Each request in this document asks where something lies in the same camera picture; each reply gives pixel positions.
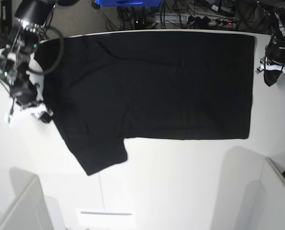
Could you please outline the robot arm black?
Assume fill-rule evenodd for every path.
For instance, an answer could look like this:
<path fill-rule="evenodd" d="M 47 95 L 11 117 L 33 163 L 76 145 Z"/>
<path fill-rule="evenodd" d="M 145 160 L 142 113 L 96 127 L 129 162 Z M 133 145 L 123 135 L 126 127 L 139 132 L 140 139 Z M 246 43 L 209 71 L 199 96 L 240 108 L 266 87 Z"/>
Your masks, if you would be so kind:
<path fill-rule="evenodd" d="M 53 72 L 61 62 L 64 53 L 63 35 L 48 24 L 56 4 L 55 0 L 23 0 L 15 13 L 16 24 L 0 55 L 0 82 L 8 86 L 7 91 L 12 98 L 7 123 L 25 115 L 32 115 L 45 124 L 52 120 L 53 111 L 43 101 L 40 84 L 32 83 L 30 75 L 45 76 Z M 44 29 L 52 30 L 58 35 L 59 55 L 50 68 L 36 71 L 29 67 L 29 62 L 41 42 L 40 32 Z"/>
<path fill-rule="evenodd" d="M 264 10 L 272 33 L 264 57 L 260 59 L 261 65 L 255 71 L 263 72 L 264 82 L 270 87 L 285 73 L 285 0 L 258 0 L 256 3 Z"/>

